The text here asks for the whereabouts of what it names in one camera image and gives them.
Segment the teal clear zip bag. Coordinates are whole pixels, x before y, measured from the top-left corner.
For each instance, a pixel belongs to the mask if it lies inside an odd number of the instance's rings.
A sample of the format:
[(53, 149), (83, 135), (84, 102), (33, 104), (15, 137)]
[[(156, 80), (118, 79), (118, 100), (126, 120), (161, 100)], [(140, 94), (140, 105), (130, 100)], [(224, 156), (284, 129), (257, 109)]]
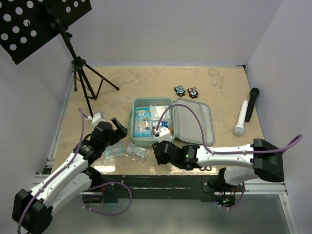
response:
[(116, 143), (109, 146), (104, 151), (104, 156), (106, 159), (111, 159), (114, 157), (119, 157), (124, 155), (124, 149), (122, 143)]

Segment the blue cotton swab bag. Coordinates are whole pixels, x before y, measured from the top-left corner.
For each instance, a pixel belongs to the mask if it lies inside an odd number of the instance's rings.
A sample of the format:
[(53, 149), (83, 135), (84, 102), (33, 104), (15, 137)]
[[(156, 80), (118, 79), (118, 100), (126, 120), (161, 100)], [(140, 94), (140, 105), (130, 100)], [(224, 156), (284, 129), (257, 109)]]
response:
[(136, 107), (134, 137), (152, 137), (152, 123), (150, 108)]

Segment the mint green medicine case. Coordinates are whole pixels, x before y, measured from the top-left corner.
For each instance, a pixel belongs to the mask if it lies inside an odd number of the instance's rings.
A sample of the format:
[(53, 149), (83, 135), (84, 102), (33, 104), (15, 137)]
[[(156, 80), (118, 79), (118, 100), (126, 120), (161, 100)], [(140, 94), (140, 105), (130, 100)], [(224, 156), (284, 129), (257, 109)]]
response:
[(213, 145), (215, 143), (212, 113), (207, 104), (184, 98), (172, 100), (164, 97), (142, 97), (134, 100), (128, 120), (132, 143), (142, 147), (150, 147), (156, 141), (154, 137), (134, 137), (136, 107), (171, 106), (173, 104), (186, 105), (194, 112), (192, 114), (191, 111), (181, 106), (173, 107), (168, 111), (170, 127), (174, 132), (172, 135), (173, 140), (178, 138), (190, 144), (202, 144), (201, 126), (206, 144)]

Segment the white gauze pack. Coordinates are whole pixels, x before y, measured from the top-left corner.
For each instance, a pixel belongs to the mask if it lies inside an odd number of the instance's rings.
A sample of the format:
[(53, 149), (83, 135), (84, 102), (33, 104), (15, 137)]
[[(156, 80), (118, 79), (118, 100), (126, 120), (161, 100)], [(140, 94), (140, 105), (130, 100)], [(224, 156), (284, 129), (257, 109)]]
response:
[(168, 105), (159, 105), (159, 106), (150, 105), (149, 109), (151, 113), (151, 119), (159, 120), (168, 107), (169, 107)]

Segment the black handled scissors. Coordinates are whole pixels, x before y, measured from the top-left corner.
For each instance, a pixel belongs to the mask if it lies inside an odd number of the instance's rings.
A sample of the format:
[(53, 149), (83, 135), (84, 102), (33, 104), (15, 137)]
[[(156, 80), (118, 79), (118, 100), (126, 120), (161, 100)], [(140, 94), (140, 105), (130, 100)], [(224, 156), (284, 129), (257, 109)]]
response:
[(211, 171), (212, 170), (212, 166), (208, 166), (208, 167), (202, 167), (199, 168), (200, 171)]

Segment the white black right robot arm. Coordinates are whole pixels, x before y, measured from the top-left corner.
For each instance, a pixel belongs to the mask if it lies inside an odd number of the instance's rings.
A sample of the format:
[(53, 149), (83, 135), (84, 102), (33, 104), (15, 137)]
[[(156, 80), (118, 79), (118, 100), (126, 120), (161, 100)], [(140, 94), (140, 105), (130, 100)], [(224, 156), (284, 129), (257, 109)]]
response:
[(283, 153), (263, 139), (238, 147), (186, 145), (179, 148), (169, 141), (154, 143), (152, 147), (159, 165), (171, 163), (187, 171), (222, 165), (217, 186), (224, 192), (256, 178), (275, 183), (284, 181)]

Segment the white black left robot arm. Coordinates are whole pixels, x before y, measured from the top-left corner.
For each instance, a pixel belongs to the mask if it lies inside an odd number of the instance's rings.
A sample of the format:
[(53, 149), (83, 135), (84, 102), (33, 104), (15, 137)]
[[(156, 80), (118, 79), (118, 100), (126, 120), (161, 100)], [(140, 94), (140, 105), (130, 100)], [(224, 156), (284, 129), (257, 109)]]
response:
[(101, 173), (91, 165), (105, 149), (127, 136), (128, 130), (116, 118), (97, 123), (62, 163), (44, 181), (30, 190), (21, 189), (14, 198), (12, 219), (18, 233), (24, 228), (29, 234), (41, 234), (51, 224), (57, 209), (84, 191), (101, 186)]

